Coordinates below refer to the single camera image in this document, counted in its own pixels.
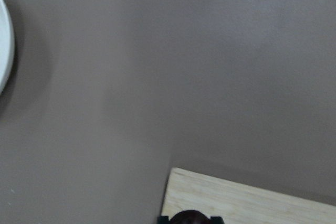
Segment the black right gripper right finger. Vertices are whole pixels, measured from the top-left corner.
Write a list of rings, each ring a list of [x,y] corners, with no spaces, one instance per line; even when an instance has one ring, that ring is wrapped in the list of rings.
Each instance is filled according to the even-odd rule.
[[[210,224],[223,224],[223,218],[221,216],[211,216]]]

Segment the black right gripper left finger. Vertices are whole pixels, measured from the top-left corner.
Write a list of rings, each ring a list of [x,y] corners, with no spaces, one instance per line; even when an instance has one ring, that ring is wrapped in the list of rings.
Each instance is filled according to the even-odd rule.
[[[169,224],[169,216],[158,216],[156,220],[156,224]]]

